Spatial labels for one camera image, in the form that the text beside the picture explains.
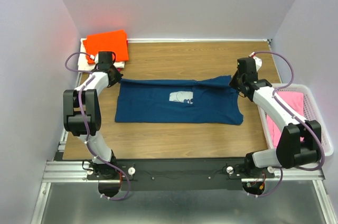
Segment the blue Mickey print t-shirt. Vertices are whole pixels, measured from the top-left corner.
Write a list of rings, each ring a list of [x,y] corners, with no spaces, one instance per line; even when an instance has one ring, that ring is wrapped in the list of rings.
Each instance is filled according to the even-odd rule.
[[[243,114],[230,80],[230,76],[200,81],[123,79],[115,122],[241,125]]]

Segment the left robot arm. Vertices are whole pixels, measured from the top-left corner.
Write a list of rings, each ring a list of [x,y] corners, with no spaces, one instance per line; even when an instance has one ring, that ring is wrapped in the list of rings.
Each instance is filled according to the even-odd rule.
[[[91,168],[94,175],[106,180],[121,176],[113,150],[107,146],[100,132],[102,117],[99,95],[106,89],[119,83],[123,77],[115,67],[116,54],[112,51],[99,51],[91,70],[79,70],[68,67],[69,60],[75,55],[87,55],[85,52],[71,54],[65,61],[69,71],[86,73],[88,78],[78,87],[63,93],[64,129],[80,139],[91,154]]]

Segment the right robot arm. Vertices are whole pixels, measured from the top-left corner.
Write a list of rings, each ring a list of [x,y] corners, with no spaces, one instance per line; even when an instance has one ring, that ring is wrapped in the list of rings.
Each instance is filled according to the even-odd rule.
[[[325,162],[321,135],[316,120],[308,120],[288,105],[266,79],[258,78],[262,60],[252,53],[237,60],[237,70],[229,85],[239,91],[274,121],[281,132],[276,148],[248,153],[243,172],[255,177],[263,168],[298,168],[304,171],[321,169]]]

